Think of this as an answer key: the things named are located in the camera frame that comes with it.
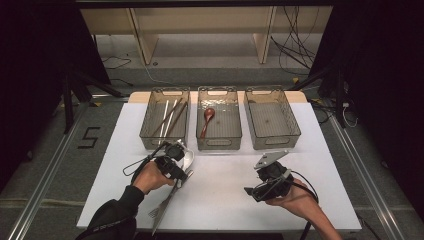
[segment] utensil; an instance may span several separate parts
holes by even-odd
[[[163,135],[164,137],[166,137],[168,134],[169,124],[171,124],[172,117],[174,116],[174,111],[176,107],[177,107],[177,100],[174,101],[174,107],[171,110],[171,116],[169,117],[168,125],[166,126],[165,134]]]
[[[209,121],[215,116],[215,109],[206,108],[204,117],[205,117],[205,126],[203,126],[202,132],[200,134],[200,138],[205,138],[206,130],[208,129]]]
[[[177,108],[177,106],[178,106],[178,104],[180,104],[180,102],[183,100],[183,98],[180,98],[179,100],[178,100],[178,102],[176,102],[176,104],[174,104],[174,107],[171,109],[171,111],[169,112],[169,113],[167,113],[167,108],[168,108],[168,102],[169,102],[169,100],[167,100],[166,101],[166,109],[165,109],[165,112],[164,112],[164,115],[166,114],[166,116],[163,118],[163,120],[162,120],[162,122],[160,122],[159,123],[159,126],[155,129],[155,131],[153,131],[153,133],[152,134],[150,134],[150,136],[151,137],[153,137],[153,135],[155,135],[155,133],[159,130],[159,129],[161,129],[161,127],[162,127],[162,130],[163,130],[163,126],[165,125],[165,122],[166,122],[166,120],[168,120],[168,118],[171,116],[171,114],[175,111],[175,108]]]
[[[185,102],[183,104],[183,107],[181,108],[181,110],[178,112],[177,116],[175,117],[174,122],[172,123],[171,127],[169,128],[169,131],[165,134],[165,137],[168,137],[169,134],[171,134],[172,129],[174,129],[175,125],[178,122],[178,119],[181,117],[181,114],[184,112],[185,107],[188,105],[187,102]]]
[[[187,173],[187,179],[190,178],[190,176],[193,174],[193,170],[190,170]],[[165,215],[166,209],[169,205],[169,202],[171,201],[172,197],[174,196],[174,194],[178,191],[178,189],[180,189],[178,187],[178,182],[180,180],[177,180],[177,182],[175,183],[174,187],[172,188],[171,192],[169,193],[168,197],[163,200],[160,204],[159,207],[157,207],[156,209],[154,209],[153,211],[151,211],[149,213],[150,217],[155,217],[155,220],[153,222],[153,231],[152,231],[152,236],[155,234],[156,230],[159,227],[160,222],[162,221],[163,216]]]

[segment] camera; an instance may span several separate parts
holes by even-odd
[[[162,149],[164,149],[164,154],[157,155],[157,153]],[[185,149],[186,148],[184,145],[179,141],[172,144],[163,141],[162,144],[156,148],[152,154],[143,159],[143,162],[140,164],[137,170],[135,170],[131,179],[131,183],[135,181],[144,166],[152,159],[154,159],[154,162],[156,162],[159,170],[166,177],[170,179],[180,179],[182,181],[186,180],[187,174],[177,165],[177,162],[184,158]]]
[[[265,201],[278,196],[286,196],[290,191],[293,176],[291,170],[283,167],[275,161],[256,171],[262,184],[255,188],[245,187],[244,190],[252,196],[257,202]]]

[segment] chopstick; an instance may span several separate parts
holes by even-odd
[[[171,109],[171,111],[163,118],[162,122],[159,124],[159,126],[156,128],[156,130],[150,135],[150,137],[153,137],[153,135],[156,134],[156,132],[161,128],[161,126],[168,120],[168,118],[171,116],[171,114],[175,111],[178,104],[183,100],[183,98],[180,98],[178,102],[174,105],[174,107]]]
[[[168,105],[169,105],[169,100],[166,100],[165,111],[163,112],[163,121],[165,121],[165,118],[166,118],[166,112],[168,111]],[[165,125],[164,125],[164,124],[162,124],[162,128],[160,129],[159,137],[162,137],[163,127],[164,127],[164,126],[165,126]]]
[[[171,127],[169,128],[169,132],[165,133],[165,137],[168,136],[169,133],[171,133],[172,129],[174,129],[175,125],[178,122],[178,119],[180,118],[181,114],[184,112],[185,107],[188,105],[187,102],[184,103],[183,107],[181,108],[181,110],[178,112],[177,116],[175,117],[175,121],[172,123]]]
[[[176,106],[177,106],[177,100],[175,100],[175,102],[174,102],[174,108],[175,108]],[[165,134],[163,135],[164,137],[166,137],[166,135],[167,135],[167,133],[168,133],[169,124],[171,123],[171,121],[172,121],[172,117],[173,117],[173,116],[174,116],[174,111],[172,111],[171,116],[169,117],[168,125],[166,126]]]

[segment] black sleeve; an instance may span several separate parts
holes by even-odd
[[[134,217],[143,199],[144,193],[140,189],[127,186],[118,201],[110,200],[96,211],[87,230],[76,239],[133,239],[137,225]]]

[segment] person's left hand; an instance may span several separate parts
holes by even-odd
[[[158,189],[165,184],[173,186],[174,180],[165,177],[159,170],[156,163],[154,161],[150,161],[146,164],[146,166],[144,166],[140,174],[138,174],[133,186],[137,187],[147,195],[150,190]]]

